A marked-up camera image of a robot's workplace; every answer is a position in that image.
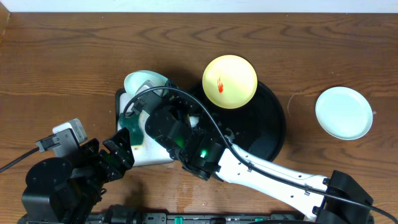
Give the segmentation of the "pale green plate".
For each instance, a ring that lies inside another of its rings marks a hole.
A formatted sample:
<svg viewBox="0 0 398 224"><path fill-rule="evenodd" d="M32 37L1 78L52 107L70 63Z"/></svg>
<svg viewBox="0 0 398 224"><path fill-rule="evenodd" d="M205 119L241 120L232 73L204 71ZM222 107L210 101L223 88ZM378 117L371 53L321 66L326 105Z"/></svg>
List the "pale green plate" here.
<svg viewBox="0 0 398 224"><path fill-rule="evenodd" d="M124 89L126 93L130 96L133 97L136 95L137 89L146 81L146 80L151 80L155 83L160 84L161 86L164 86L168 80L165 76L150 71L150 70L139 70L133 73L130 73L125 79L124 79Z"/></svg>
<svg viewBox="0 0 398 224"><path fill-rule="evenodd" d="M315 103L315 115L328 134L345 141L365 136L373 124L373 111L367 99L344 86L325 90Z"/></svg>

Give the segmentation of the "green yellow sponge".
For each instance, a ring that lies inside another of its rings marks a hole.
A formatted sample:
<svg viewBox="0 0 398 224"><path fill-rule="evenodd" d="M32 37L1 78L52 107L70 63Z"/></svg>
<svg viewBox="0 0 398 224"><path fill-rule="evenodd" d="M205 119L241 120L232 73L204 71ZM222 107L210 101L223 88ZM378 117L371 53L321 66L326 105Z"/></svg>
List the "green yellow sponge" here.
<svg viewBox="0 0 398 224"><path fill-rule="evenodd" d="M140 127L139 115L133 114L126 117L123 113L119 115L119 125L127 128L130 135L131 147L141 147L144 142L144 133Z"/></svg>

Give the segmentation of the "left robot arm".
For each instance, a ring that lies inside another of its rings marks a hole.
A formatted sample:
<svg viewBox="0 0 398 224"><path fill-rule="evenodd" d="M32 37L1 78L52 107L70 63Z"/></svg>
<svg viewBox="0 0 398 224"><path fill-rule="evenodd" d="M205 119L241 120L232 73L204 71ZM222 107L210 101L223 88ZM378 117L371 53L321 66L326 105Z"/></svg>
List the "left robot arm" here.
<svg viewBox="0 0 398 224"><path fill-rule="evenodd" d="M21 223L84 223L106 193L104 184L122 179L134 165L129 130L105 140L80 143L72 129L37 142L55 157L38 162L27 173L22 194L26 215Z"/></svg>

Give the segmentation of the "yellow plate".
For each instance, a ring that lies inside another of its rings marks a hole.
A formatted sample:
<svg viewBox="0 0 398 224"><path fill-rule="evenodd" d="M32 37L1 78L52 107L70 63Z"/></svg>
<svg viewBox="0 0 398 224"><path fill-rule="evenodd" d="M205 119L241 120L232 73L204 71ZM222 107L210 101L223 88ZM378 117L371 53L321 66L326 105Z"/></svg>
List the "yellow plate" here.
<svg viewBox="0 0 398 224"><path fill-rule="evenodd" d="M216 106L236 109L246 105L257 90L254 67L237 55L222 55L212 60L202 77L206 97Z"/></svg>

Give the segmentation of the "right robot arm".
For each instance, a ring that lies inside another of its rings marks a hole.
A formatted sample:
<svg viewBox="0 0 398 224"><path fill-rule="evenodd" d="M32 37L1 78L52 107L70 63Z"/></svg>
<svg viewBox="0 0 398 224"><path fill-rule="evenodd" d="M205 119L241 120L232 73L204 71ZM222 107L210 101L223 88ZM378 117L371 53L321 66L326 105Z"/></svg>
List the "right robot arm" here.
<svg viewBox="0 0 398 224"><path fill-rule="evenodd" d="M254 109L210 111L196 94L170 80L148 78L126 88L125 118L140 122L153 140L150 150L166 152L193 175L244 185L280 200L317 223L367 223L372 197L348 174L331 177L297 172L274 163L285 138L285 117L273 92Z"/></svg>

